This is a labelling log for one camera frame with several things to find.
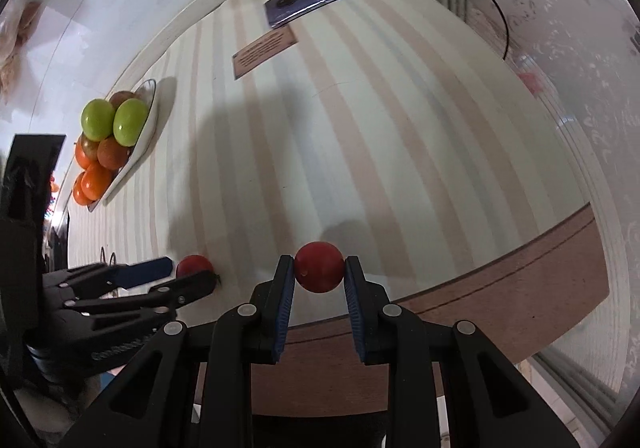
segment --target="orange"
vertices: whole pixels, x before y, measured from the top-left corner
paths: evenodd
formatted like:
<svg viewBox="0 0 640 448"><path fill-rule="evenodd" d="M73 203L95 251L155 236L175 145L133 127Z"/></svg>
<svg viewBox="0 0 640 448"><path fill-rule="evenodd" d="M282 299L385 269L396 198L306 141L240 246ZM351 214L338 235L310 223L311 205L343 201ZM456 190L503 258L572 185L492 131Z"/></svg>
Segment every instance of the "orange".
<svg viewBox="0 0 640 448"><path fill-rule="evenodd" d="M82 191L81 184L82 184L83 177L84 177L84 172L80 172L80 175L78 175L78 177L76 177L76 180L74 181L74 189L73 189L74 200L80 206L89 206L93 201L89 199L87 196L85 196L84 192Z"/></svg>
<svg viewBox="0 0 640 448"><path fill-rule="evenodd" d="M89 165L91 165L91 160L86 157L86 154L84 154L84 151L82 150L81 138L82 136L80 136L78 141L76 141L76 161L82 170L86 170L89 168Z"/></svg>
<svg viewBox="0 0 640 448"><path fill-rule="evenodd" d="M111 170L104 168L100 163L92 163L86 169L80 186L85 196L97 201L107 191L110 184Z"/></svg>

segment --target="brown label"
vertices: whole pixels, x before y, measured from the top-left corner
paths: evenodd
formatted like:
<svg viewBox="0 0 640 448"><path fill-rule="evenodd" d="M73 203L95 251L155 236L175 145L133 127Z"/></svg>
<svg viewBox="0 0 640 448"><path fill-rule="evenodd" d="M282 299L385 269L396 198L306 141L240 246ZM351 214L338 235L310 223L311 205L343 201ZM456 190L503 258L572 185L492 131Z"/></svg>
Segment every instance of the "brown label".
<svg viewBox="0 0 640 448"><path fill-rule="evenodd" d="M254 40L247 47L238 51L233 57L236 80L243 74L251 71L254 67L260 66L265 60L277 55L280 51L284 51L289 46L293 46L296 42L296 36L289 26L271 30L269 33L262 35L258 40Z"/></svg>

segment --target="red ball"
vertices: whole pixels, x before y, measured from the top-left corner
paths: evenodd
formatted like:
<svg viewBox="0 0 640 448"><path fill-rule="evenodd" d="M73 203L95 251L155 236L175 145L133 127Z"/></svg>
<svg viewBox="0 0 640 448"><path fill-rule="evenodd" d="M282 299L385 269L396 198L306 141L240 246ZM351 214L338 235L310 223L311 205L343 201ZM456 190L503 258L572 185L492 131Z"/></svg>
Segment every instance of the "red ball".
<svg viewBox="0 0 640 448"><path fill-rule="evenodd" d="M326 293L338 287L344 277L344 259L340 250L331 243L309 243L296 253L293 272L307 291Z"/></svg>
<svg viewBox="0 0 640 448"><path fill-rule="evenodd" d="M188 255L178 263L178 267L175 268L175 278L188 277L201 271L213 271L213 264L209 262L207 257L202 255Z"/></svg>

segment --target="red object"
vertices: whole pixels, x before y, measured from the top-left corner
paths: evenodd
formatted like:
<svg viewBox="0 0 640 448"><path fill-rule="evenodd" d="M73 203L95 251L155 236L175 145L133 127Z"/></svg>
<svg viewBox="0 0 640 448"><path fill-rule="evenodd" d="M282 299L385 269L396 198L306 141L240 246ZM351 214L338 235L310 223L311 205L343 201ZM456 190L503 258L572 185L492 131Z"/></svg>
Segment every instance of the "red object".
<svg viewBox="0 0 640 448"><path fill-rule="evenodd" d="M92 161L88 157L86 157L86 154L84 154L84 151L82 150L82 145L80 143L81 138L82 136L80 136L80 138L78 138L78 141L76 141L75 156L78 165L80 165L80 168L82 168L82 170L86 170L87 168L89 168Z"/></svg>
<svg viewBox="0 0 640 448"><path fill-rule="evenodd" d="M89 158L89 161L98 161L98 146L100 143L98 143L98 141L91 141L84 136L84 133L80 135L79 141L82 151L84 155Z"/></svg>
<svg viewBox="0 0 640 448"><path fill-rule="evenodd" d="M175 268L175 278L188 277L201 271L215 273L213 264L209 262L207 257L203 257L202 255L187 255L178 263L178 267Z"/></svg>
<svg viewBox="0 0 640 448"><path fill-rule="evenodd" d="M86 169L80 186L85 196L97 201L107 191L112 179L111 170L96 161Z"/></svg>
<svg viewBox="0 0 640 448"><path fill-rule="evenodd" d="M84 172L80 172L76 180L74 181L74 201L76 201L80 206L89 206L93 201L84 195L82 191L82 178L84 177Z"/></svg>
<svg viewBox="0 0 640 448"><path fill-rule="evenodd" d="M314 242L302 246L293 259L298 283L312 293L327 293L344 277L344 259L331 243Z"/></svg>
<svg viewBox="0 0 640 448"><path fill-rule="evenodd" d="M545 87L540 82L540 78L533 72L517 73L518 78L522 80L522 83L529 89L529 92L535 96L536 94L543 93Z"/></svg>
<svg viewBox="0 0 640 448"><path fill-rule="evenodd" d="M98 163L108 170L118 170L124 167L129 159L129 149L120 145L116 138L109 136L98 145Z"/></svg>

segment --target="screw head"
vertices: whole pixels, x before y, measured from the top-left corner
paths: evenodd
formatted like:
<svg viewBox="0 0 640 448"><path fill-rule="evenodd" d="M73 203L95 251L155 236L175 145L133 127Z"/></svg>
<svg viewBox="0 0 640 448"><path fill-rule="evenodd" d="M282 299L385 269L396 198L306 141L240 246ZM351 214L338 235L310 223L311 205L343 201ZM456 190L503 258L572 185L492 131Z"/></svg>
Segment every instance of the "screw head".
<svg viewBox="0 0 640 448"><path fill-rule="evenodd" d="M402 314L402 308L394 303L388 303L382 308L382 313L387 316L396 317Z"/></svg>
<svg viewBox="0 0 640 448"><path fill-rule="evenodd" d="M476 332L476 326L468 320L462 320L456 325L456 329L463 334L473 334Z"/></svg>
<svg viewBox="0 0 640 448"><path fill-rule="evenodd" d="M253 316L258 311L257 307L252 303L243 303L238 307L238 314L240 316Z"/></svg>
<svg viewBox="0 0 640 448"><path fill-rule="evenodd" d="M180 322L169 322L164 326L164 334L168 334L169 336L175 336L180 331L182 331L182 324Z"/></svg>

